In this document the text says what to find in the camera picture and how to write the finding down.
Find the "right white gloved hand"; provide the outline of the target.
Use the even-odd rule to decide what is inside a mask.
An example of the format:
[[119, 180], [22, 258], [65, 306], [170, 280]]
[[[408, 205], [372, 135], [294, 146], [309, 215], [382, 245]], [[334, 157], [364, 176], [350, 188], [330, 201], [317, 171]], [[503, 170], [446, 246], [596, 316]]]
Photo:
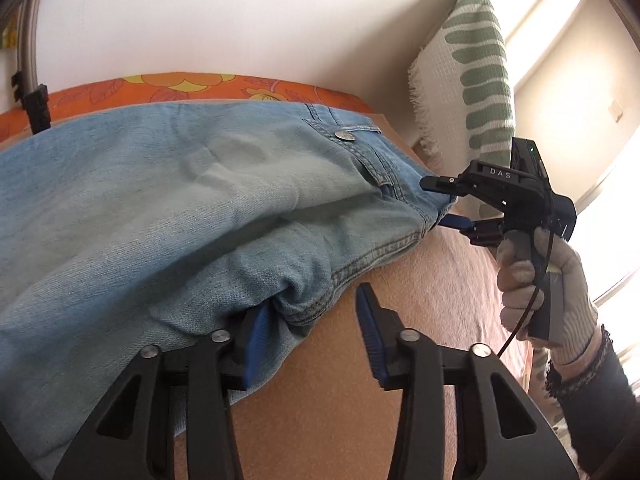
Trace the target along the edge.
[[[562, 238], [548, 231], [536, 229], [532, 241], [537, 252], [548, 254], [563, 278], [564, 316], [562, 338], [552, 346], [551, 361], [568, 365], [579, 360], [588, 349], [594, 332], [599, 327], [598, 312], [589, 299], [588, 286], [582, 260]], [[503, 240], [497, 249], [497, 286], [502, 292], [500, 322], [518, 339], [529, 337], [528, 324], [540, 309], [546, 294], [536, 289], [535, 267], [528, 259], [516, 256], [512, 240]]]

